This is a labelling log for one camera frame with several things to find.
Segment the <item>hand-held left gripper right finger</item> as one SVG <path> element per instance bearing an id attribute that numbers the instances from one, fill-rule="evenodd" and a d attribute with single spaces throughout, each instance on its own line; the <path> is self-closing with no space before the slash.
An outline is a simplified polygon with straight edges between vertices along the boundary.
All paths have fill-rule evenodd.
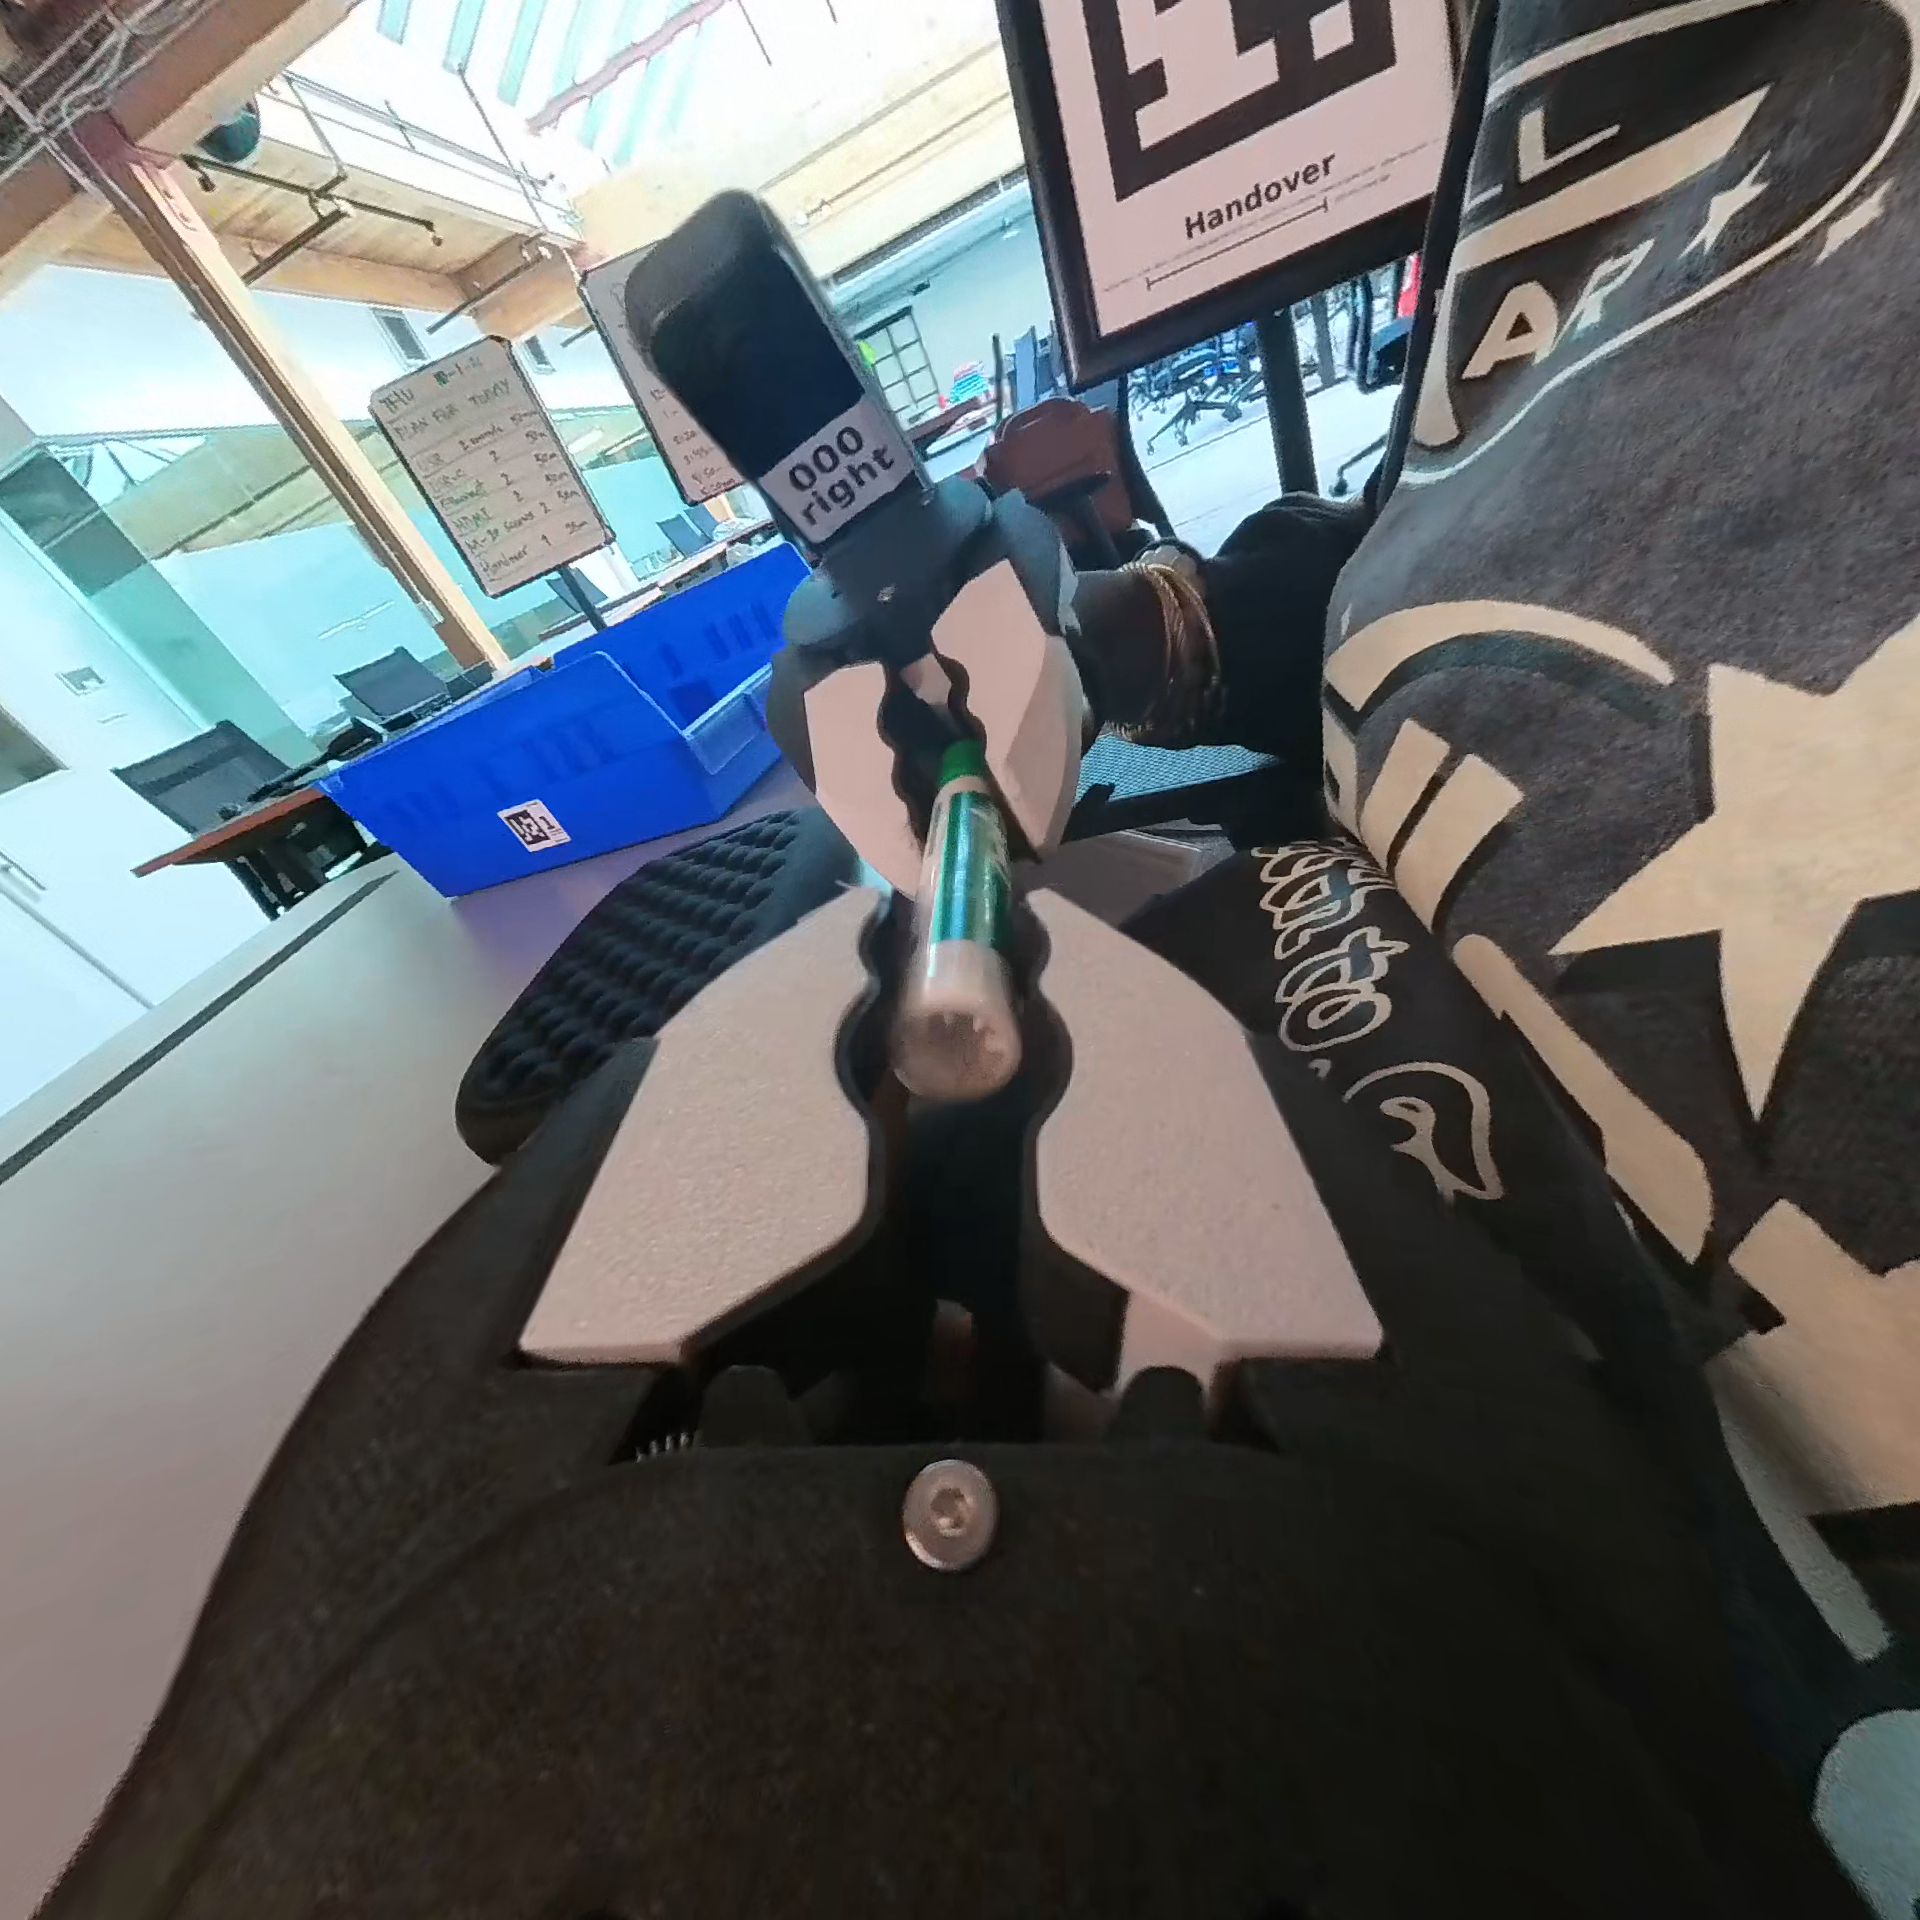
<path id="1" fill-rule="evenodd" d="M 1021 1304 L 1106 1402 L 1153 1371 L 1215 1411 L 1249 1364 L 1367 1364 L 1381 1313 L 1255 1036 L 1173 962 L 1052 887 L 1037 1012 L 1059 1079 L 1027 1143 Z"/>

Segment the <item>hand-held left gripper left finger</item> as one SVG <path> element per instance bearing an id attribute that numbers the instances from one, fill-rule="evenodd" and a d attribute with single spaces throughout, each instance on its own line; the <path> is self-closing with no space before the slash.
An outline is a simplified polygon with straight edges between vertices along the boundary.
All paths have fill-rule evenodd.
<path id="1" fill-rule="evenodd" d="M 873 1236 L 877 1121 L 849 1042 L 879 997 L 871 940 L 893 901 L 843 890 L 660 1025 L 523 1357 L 684 1370 Z"/>

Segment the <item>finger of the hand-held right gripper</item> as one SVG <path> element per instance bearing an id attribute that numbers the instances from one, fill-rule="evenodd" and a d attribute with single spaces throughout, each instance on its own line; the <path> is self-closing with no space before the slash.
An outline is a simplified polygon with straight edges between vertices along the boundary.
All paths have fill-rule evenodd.
<path id="1" fill-rule="evenodd" d="M 1093 709 L 1069 640 L 1044 628 L 1012 564 L 975 576 L 937 616 L 917 694 L 980 742 L 1021 843 L 1050 857 L 1081 791 Z"/>
<path id="2" fill-rule="evenodd" d="M 838 664 L 805 692 L 811 788 L 860 861 L 915 899 L 927 830 L 915 825 L 907 795 L 907 746 L 885 721 L 890 692 L 907 696 L 908 720 L 933 721 L 935 742 L 947 740 L 950 678 L 937 654 L 917 658 L 902 675 L 882 660 Z"/>

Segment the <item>green white marker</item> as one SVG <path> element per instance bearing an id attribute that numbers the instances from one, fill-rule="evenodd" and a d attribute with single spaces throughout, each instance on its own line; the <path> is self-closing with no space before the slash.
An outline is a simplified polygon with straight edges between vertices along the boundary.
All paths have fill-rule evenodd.
<path id="1" fill-rule="evenodd" d="M 890 1062 L 907 1092 L 954 1104 L 1012 1082 L 1025 1057 L 1012 941 L 1003 808 L 984 747 L 958 740 L 940 757 L 895 1001 Z"/>

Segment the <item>blue plastic bin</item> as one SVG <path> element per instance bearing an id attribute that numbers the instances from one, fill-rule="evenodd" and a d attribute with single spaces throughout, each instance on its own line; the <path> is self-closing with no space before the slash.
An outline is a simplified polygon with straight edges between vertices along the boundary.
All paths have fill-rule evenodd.
<path id="1" fill-rule="evenodd" d="M 316 777 L 445 899 L 721 822 L 781 750 L 766 670 L 690 721 L 605 649 L 526 668 Z"/>
<path id="2" fill-rule="evenodd" d="M 683 729 L 730 700 L 783 645 L 788 599 L 805 584 L 805 558 L 770 542 L 740 564 L 628 611 L 569 655 L 609 655 Z"/>

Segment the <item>person's right forearm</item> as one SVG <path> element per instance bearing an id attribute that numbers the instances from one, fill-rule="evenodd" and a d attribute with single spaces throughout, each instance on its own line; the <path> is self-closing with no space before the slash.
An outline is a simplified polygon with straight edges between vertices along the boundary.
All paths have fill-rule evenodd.
<path id="1" fill-rule="evenodd" d="M 1367 492 L 1286 492 L 1244 517 L 1203 561 L 1217 651 L 1203 743 L 1320 768 L 1333 596 L 1375 520 Z"/>

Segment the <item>person's right hand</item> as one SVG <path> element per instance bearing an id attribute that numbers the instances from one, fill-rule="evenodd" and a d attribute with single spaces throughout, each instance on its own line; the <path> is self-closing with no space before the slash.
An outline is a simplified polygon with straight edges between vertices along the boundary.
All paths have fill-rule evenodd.
<path id="1" fill-rule="evenodd" d="M 1162 596 L 1147 568 L 1089 570 L 1073 582 L 1077 662 L 1102 729 L 1140 732 L 1169 684 Z"/>

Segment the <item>written whiteboard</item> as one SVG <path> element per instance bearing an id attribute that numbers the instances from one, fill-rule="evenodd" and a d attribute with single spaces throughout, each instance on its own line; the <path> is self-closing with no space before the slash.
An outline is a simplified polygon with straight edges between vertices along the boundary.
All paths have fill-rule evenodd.
<path id="1" fill-rule="evenodd" d="M 487 597 L 614 543 L 509 340 L 489 334 L 397 373 L 369 414 Z"/>
<path id="2" fill-rule="evenodd" d="M 581 278 L 582 308 L 683 499 L 693 508 L 704 508 L 722 496 L 746 492 L 750 481 L 660 377 L 634 336 L 628 317 L 628 282 L 637 266 L 656 247 L 658 241 L 645 241 L 630 252 L 592 263 Z"/>

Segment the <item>black dimpled pad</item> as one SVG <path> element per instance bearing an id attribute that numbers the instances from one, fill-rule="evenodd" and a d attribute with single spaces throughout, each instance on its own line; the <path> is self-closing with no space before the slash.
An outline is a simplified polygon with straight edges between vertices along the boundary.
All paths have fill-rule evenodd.
<path id="1" fill-rule="evenodd" d="M 856 885 L 860 861 L 817 806 L 770 812 L 623 878 L 494 1022 L 453 1098 L 496 1166 L 623 1046 L 655 1040 L 704 987 Z"/>

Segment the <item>brown leather chair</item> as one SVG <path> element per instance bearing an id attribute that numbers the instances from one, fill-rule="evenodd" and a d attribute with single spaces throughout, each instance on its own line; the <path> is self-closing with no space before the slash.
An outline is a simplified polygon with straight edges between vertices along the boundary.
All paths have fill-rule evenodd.
<path id="1" fill-rule="evenodd" d="M 1174 539 L 1116 403 L 1048 395 L 996 428 L 977 474 L 1044 513 L 1077 572 L 1119 570 Z"/>

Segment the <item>printed marker sign board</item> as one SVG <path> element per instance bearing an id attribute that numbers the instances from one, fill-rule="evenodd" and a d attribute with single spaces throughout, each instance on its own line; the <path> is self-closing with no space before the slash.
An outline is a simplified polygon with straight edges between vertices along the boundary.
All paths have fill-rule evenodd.
<path id="1" fill-rule="evenodd" d="M 1446 1 L 1000 1 L 1071 389 L 1416 252 L 1462 64 Z"/>

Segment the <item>black chair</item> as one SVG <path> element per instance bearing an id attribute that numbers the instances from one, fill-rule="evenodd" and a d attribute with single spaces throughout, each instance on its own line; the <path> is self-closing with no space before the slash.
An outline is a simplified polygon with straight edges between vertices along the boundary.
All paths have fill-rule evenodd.
<path id="1" fill-rule="evenodd" d="M 218 721 L 113 770 L 132 795 L 182 830 L 180 843 L 136 864 L 139 880 L 221 868 L 276 920 L 345 871 L 391 855 L 326 789 L 331 763 L 283 761 L 234 721 Z"/>

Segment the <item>wooden support post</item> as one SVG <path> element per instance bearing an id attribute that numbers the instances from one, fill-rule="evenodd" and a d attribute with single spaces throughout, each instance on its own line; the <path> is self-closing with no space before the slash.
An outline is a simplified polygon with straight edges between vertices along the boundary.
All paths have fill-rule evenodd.
<path id="1" fill-rule="evenodd" d="M 86 113 L 55 149 L 132 231 L 229 359 L 250 381 L 326 492 L 464 668 L 502 673 L 510 658 L 320 385 L 285 344 L 221 235 L 170 175 L 106 112 Z"/>

